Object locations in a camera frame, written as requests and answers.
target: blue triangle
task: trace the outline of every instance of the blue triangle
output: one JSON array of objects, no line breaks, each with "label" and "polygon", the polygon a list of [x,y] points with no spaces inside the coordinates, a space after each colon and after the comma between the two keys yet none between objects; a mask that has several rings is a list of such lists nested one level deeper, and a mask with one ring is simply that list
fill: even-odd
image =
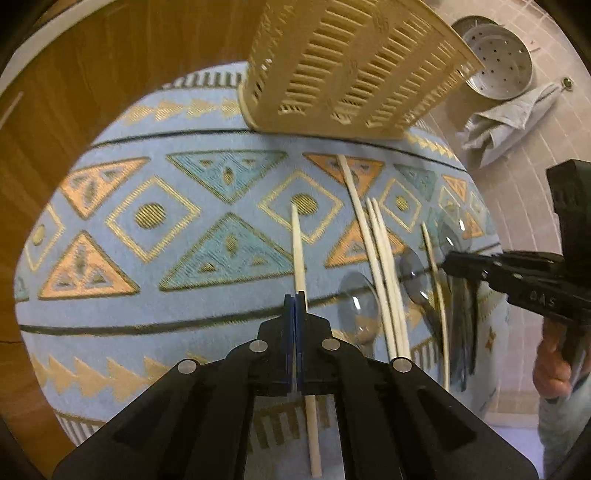
[{"label": "blue triangle", "polygon": [[435,191],[435,182],[437,181],[435,172],[423,170],[422,168],[407,167],[406,165],[396,165],[396,168],[428,202],[431,200]]},{"label": "blue triangle", "polygon": [[286,156],[277,150],[216,150],[174,153],[166,158],[224,202],[232,204]]},{"label": "blue triangle", "polygon": [[29,299],[29,289],[24,280],[16,275],[14,277],[14,300],[15,302],[27,301]]},{"label": "blue triangle", "polygon": [[160,281],[160,290],[239,283],[293,273],[293,258],[248,223],[227,213]]}]

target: chopstick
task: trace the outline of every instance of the chopstick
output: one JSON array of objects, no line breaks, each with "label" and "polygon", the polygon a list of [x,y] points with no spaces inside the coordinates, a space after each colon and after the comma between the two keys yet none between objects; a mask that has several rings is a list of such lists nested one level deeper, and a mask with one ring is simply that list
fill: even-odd
[{"label": "chopstick", "polygon": [[394,281],[392,279],[392,249],[390,248],[390,241],[387,239],[387,243],[384,241],[384,232],[381,225],[378,222],[374,206],[371,200],[367,199],[367,207],[369,213],[369,222],[374,232],[374,238],[376,246],[378,247],[379,259],[382,265],[382,271],[384,272],[384,279],[386,282],[386,294],[388,296],[388,302],[390,303],[390,312],[392,314],[391,321],[394,327],[394,340],[396,341],[396,350],[399,355],[407,356],[406,346],[404,339],[402,338],[402,330],[400,326],[400,310],[398,308],[398,302],[394,293]]},{"label": "chopstick", "polygon": [[[306,293],[306,270],[304,268],[304,249],[301,243],[300,217],[297,206],[291,204],[291,238],[293,242],[295,291],[303,291],[306,296],[308,311],[308,295]],[[305,395],[306,428],[308,430],[308,451],[310,454],[310,470],[313,478],[322,476],[320,462],[320,440],[318,435],[318,416],[316,413],[316,397]]]},{"label": "chopstick", "polygon": [[431,267],[431,274],[433,275],[437,307],[441,318],[441,336],[443,337],[443,388],[449,391],[449,342],[447,338],[447,316],[445,313],[445,304],[443,303],[443,289],[441,288],[441,281],[439,280],[439,269],[437,268],[435,255],[433,254],[431,237],[429,236],[425,222],[421,223],[421,230],[423,231],[423,239],[425,241],[425,247],[427,248],[427,258],[429,259],[429,266]]},{"label": "chopstick", "polygon": [[357,194],[355,182],[353,181],[353,175],[351,175],[351,170],[349,168],[349,165],[347,164],[347,159],[344,155],[337,155],[336,157],[339,161],[340,169],[343,171],[345,185],[347,185],[349,196],[351,197],[351,202],[353,203],[355,216],[357,217],[357,222],[359,224],[359,228],[361,229],[361,236],[363,237],[365,252],[367,253],[369,267],[374,277],[375,290],[376,294],[378,295],[378,303],[382,312],[382,325],[384,327],[384,336],[386,338],[388,358],[392,360],[398,356],[396,349],[396,341],[394,339],[394,330],[392,328],[391,321],[392,317],[390,314],[390,308],[388,306],[386,291],[384,289],[382,273],[379,269],[378,257],[375,252],[374,241],[369,231],[368,222],[365,218],[365,212],[363,211],[363,208],[361,206],[361,201],[359,200],[359,195]]},{"label": "chopstick", "polygon": [[410,342],[408,340],[406,314],[404,313],[404,303],[402,302],[402,292],[400,290],[400,283],[398,281],[398,273],[396,272],[396,263],[394,261],[394,254],[392,253],[392,248],[390,247],[390,239],[388,238],[388,230],[386,229],[386,223],[384,222],[384,217],[382,216],[382,212],[379,207],[378,201],[375,198],[372,198],[371,201],[374,206],[374,211],[375,211],[376,217],[378,219],[379,228],[382,231],[384,245],[386,246],[386,252],[387,252],[388,265],[386,265],[386,266],[383,265],[382,269],[385,268],[390,273],[390,276],[392,277],[395,305],[391,304],[391,308],[392,308],[392,310],[394,310],[394,308],[397,309],[398,321],[400,323],[400,331],[401,331],[401,336],[402,336],[402,344],[404,345],[404,347],[401,350],[399,349],[399,354],[401,356],[405,356],[406,358],[410,359]]}]

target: dish towel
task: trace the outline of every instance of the dish towel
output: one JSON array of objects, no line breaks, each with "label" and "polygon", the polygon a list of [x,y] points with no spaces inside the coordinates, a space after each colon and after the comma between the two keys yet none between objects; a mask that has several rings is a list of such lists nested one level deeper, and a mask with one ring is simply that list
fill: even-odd
[{"label": "dish towel", "polygon": [[467,168],[488,165],[521,140],[558,99],[550,82],[486,112],[474,113],[457,137],[467,151]]}]

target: black tool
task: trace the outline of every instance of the black tool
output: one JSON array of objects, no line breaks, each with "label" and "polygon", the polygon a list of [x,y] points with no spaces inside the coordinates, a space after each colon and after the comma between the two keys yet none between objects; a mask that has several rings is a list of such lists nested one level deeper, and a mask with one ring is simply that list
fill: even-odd
[{"label": "black tool", "polygon": [[569,160],[546,171],[560,220],[563,255],[509,251],[487,257],[451,252],[448,275],[487,281],[508,302],[566,325],[562,356],[576,389],[591,332],[591,164]]}]

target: beige plastic basket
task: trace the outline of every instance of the beige plastic basket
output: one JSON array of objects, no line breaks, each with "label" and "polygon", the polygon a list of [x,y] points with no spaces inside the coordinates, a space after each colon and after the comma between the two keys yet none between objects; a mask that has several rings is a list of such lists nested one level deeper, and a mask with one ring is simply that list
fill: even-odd
[{"label": "beige plastic basket", "polygon": [[419,0],[269,0],[240,104],[259,131],[396,138],[480,65]]}]

